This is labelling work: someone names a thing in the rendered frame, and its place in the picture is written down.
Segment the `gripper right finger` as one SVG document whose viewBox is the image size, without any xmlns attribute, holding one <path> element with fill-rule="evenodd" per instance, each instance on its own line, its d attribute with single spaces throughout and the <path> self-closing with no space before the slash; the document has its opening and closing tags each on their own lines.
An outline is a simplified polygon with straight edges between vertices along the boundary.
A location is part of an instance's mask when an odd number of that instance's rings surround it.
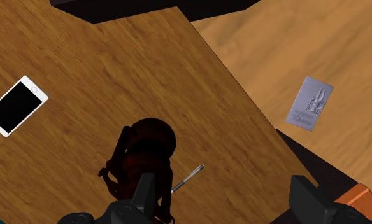
<svg viewBox="0 0 372 224">
<path fill-rule="evenodd" d="M 291 177 L 289 206 L 302 224 L 372 224 L 352 206 L 331 202 L 301 175 Z"/>
</svg>

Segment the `orange block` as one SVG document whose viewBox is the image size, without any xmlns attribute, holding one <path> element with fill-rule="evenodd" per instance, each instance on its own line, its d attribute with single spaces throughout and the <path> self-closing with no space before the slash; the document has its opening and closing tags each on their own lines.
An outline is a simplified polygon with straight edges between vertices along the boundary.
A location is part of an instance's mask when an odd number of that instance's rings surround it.
<svg viewBox="0 0 372 224">
<path fill-rule="evenodd" d="M 372 221 L 372 191 L 365 185 L 356 184 L 335 202 L 354 207 Z"/>
</svg>

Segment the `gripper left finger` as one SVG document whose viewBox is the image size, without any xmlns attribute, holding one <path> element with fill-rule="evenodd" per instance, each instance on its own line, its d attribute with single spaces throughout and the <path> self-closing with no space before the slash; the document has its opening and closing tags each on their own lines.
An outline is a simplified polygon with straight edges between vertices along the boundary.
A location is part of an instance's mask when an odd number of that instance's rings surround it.
<svg viewBox="0 0 372 224">
<path fill-rule="evenodd" d="M 112 202 L 97 219 L 89 213 L 70 213 L 63 216 L 57 224 L 150 224 L 154 207 L 154 174 L 144 173 L 132 199 Z"/>
</svg>

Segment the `dark brown figure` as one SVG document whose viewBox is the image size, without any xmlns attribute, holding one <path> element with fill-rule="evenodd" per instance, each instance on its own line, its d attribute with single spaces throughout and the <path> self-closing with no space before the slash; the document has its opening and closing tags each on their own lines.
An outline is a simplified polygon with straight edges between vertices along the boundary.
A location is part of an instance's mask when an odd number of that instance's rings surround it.
<svg viewBox="0 0 372 224">
<path fill-rule="evenodd" d="M 108 191 L 117 199 L 131 199 L 143 173 L 155 175 L 153 224 L 170 224 L 173 171 L 170 158 L 176 148 L 173 129 L 158 118 L 144 118 L 123 127 L 112 157 L 99 171 Z"/>
</svg>

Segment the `silver pen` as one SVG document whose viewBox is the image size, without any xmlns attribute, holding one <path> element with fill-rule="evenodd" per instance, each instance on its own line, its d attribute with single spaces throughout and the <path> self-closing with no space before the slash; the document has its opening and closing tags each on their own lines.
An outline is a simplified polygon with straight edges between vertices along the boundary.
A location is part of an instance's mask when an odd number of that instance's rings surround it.
<svg viewBox="0 0 372 224">
<path fill-rule="evenodd" d="M 185 179 L 183 179 L 182 181 L 180 181 L 176 186 L 174 186 L 171 189 L 171 193 L 175 193 L 179 188 L 181 188 L 184 184 L 186 184 L 186 182 L 188 182 L 189 179 L 191 179 L 197 173 L 199 173 L 200 171 L 202 171 L 204 169 L 204 167 L 205 167 L 204 164 L 199 165 L 198 167 L 196 167 Z"/>
</svg>

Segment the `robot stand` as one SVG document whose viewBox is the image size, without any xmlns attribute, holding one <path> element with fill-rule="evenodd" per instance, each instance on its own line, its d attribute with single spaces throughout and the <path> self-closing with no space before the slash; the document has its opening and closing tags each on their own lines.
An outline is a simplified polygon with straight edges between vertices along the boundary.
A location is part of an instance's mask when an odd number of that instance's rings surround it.
<svg viewBox="0 0 372 224">
<path fill-rule="evenodd" d="M 178 7 L 193 22 L 245 10 L 260 0 L 49 0 L 51 6 L 92 24 Z"/>
</svg>

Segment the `white phone with black screen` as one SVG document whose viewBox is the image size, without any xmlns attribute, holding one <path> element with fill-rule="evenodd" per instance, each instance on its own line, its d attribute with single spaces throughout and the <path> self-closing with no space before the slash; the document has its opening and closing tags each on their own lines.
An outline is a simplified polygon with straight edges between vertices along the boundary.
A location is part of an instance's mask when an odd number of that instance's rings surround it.
<svg viewBox="0 0 372 224">
<path fill-rule="evenodd" d="M 0 98 L 0 134 L 8 137 L 49 97 L 27 75 L 23 75 Z"/>
</svg>

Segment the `grey book with embossed figure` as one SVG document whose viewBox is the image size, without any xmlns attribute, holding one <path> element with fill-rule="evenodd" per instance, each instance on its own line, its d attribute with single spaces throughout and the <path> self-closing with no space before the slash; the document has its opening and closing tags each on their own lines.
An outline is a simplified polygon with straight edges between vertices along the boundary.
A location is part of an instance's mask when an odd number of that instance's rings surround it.
<svg viewBox="0 0 372 224">
<path fill-rule="evenodd" d="M 285 121 L 312 131 L 333 88 L 332 85 L 307 76 Z"/>
</svg>

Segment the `wooden table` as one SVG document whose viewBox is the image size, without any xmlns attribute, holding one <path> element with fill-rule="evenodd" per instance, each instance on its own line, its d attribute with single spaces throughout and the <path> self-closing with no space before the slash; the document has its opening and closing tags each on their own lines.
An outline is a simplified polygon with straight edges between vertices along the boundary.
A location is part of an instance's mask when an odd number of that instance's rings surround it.
<svg viewBox="0 0 372 224">
<path fill-rule="evenodd" d="M 176 133 L 176 224 L 269 224 L 307 174 L 178 8 L 92 25 L 48 0 L 0 0 L 0 97 L 28 75 L 48 100 L 0 134 L 0 219 L 56 224 L 113 201 L 99 170 L 124 126 L 144 117 Z"/>
</svg>

